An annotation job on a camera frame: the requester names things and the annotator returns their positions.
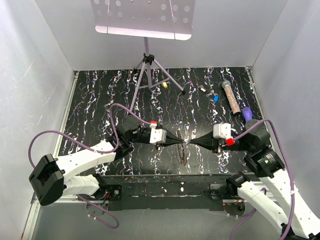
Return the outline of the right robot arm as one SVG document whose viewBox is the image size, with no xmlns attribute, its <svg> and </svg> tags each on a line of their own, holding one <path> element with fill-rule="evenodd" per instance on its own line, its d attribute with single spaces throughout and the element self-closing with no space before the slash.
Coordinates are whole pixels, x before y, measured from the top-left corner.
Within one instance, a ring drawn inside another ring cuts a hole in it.
<svg viewBox="0 0 320 240">
<path fill-rule="evenodd" d="M 284 153 L 277 154 L 269 147 L 270 133 L 265 120 L 246 120 L 245 130 L 236 137 L 232 137 L 229 127 L 228 123 L 215 124 L 213 131 L 190 140 L 190 144 L 213 152 L 245 152 L 246 166 L 265 185 L 273 199 L 242 172 L 229 177 L 216 194 L 247 201 L 271 223 L 282 240 L 318 240 L 320 219 L 299 194 Z"/>
</svg>

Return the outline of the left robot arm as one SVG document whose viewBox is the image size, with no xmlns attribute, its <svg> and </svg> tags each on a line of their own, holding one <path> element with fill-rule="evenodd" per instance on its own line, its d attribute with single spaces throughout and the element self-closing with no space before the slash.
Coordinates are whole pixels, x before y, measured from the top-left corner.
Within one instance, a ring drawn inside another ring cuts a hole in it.
<svg viewBox="0 0 320 240">
<path fill-rule="evenodd" d="M 92 147 L 65 156 L 44 155 L 34 166 L 29 182 L 41 206 L 47 206 L 62 196 L 88 195 L 101 200 L 114 196 L 114 189 L 98 174 L 82 176 L 93 167 L 112 163 L 133 151 L 133 143 L 150 144 L 156 148 L 183 144 L 183 140 L 155 121 L 141 126 L 141 121 L 128 115 L 116 126 L 116 133 Z"/>
</svg>

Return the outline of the blue key tag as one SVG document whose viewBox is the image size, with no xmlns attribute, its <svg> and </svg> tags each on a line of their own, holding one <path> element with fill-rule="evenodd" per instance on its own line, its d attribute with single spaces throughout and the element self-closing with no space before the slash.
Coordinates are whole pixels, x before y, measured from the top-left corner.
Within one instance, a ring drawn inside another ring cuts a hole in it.
<svg viewBox="0 0 320 240">
<path fill-rule="evenodd" d="M 209 93 L 206 96 L 213 103 L 216 103 L 219 101 L 219 95 L 217 93 Z"/>
</svg>

